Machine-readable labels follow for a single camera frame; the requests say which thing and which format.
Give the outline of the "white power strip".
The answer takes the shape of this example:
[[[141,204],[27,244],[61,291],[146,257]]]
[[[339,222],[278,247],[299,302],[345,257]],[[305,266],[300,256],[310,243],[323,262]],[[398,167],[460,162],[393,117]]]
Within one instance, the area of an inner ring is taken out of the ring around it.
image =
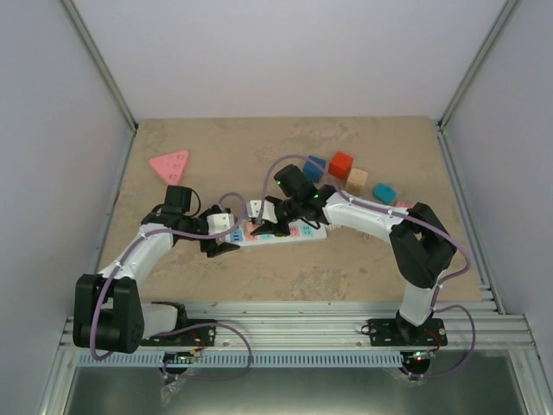
[[[251,233],[256,228],[257,226],[250,221],[243,220],[239,228],[235,232],[227,234],[223,240],[240,247],[254,247],[316,242],[327,238],[327,231],[324,227],[314,229],[301,220],[292,222],[289,225],[290,235],[284,237],[272,234],[252,235]]]

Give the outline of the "blue cube socket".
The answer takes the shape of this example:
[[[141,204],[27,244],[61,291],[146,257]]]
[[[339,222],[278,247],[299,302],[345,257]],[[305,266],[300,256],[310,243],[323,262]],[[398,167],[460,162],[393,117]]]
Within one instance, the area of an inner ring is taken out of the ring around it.
[[[313,182],[319,183],[323,177],[323,171],[326,169],[326,161],[317,156],[309,156],[309,162],[305,162],[302,168],[302,173],[305,177]]]

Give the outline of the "red cube socket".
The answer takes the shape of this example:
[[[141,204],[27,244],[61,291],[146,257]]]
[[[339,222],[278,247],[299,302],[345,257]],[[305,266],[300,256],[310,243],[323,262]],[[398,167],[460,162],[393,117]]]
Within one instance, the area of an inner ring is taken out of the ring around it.
[[[337,151],[329,162],[328,173],[339,179],[345,180],[353,166],[353,157],[345,152]]]

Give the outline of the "beige cube socket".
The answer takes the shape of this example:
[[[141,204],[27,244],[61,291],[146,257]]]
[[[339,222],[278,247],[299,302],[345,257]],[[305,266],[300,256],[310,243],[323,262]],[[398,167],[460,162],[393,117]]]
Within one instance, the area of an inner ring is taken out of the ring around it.
[[[361,195],[368,178],[368,172],[362,169],[352,168],[346,179],[346,192],[352,195]]]

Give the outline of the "pink power strip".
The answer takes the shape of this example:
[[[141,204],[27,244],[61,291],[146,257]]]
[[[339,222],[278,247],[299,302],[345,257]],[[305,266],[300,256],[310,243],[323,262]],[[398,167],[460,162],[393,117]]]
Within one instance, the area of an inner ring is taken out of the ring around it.
[[[149,160],[149,166],[166,185],[179,185],[188,164],[189,152],[179,150]]]

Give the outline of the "cyan socket block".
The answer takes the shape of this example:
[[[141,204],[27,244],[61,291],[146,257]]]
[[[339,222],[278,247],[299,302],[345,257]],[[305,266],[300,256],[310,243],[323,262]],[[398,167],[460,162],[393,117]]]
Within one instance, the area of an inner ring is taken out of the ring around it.
[[[372,195],[381,203],[392,205],[397,198],[394,188],[384,183],[378,183],[372,190]]]

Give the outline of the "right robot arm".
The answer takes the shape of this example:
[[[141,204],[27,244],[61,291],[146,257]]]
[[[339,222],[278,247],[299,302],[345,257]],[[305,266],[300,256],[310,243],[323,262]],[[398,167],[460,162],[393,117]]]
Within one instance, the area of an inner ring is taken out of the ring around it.
[[[399,311],[392,319],[371,319],[372,345],[439,345],[441,322],[434,317],[438,280],[449,268],[456,246],[426,204],[391,207],[362,200],[326,184],[317,188],[294,164],[274,179],[282,199],[263,195],[249,201],[248,216],[258,223],[256,235],[288,236],[296,220],[348,227],[391,245],[397,268],[406,281]]]

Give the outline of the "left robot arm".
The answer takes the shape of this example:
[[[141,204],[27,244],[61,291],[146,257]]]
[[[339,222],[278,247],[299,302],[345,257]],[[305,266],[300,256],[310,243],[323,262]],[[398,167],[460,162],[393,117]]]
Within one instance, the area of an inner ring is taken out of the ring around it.
[[[230,208],[217,203],[191,213],[195,190],[168,186],[163,203],[142,219],[137,235],[106,268],[82,275],[75,286],[73,343],[96,361],[132,354],[147,339],[182,344],[189,334],[184,305],[144,303],[139,287],[157,262],[180,240],[197,242],[209,258],[236,250],[223,241],[238,225]]]

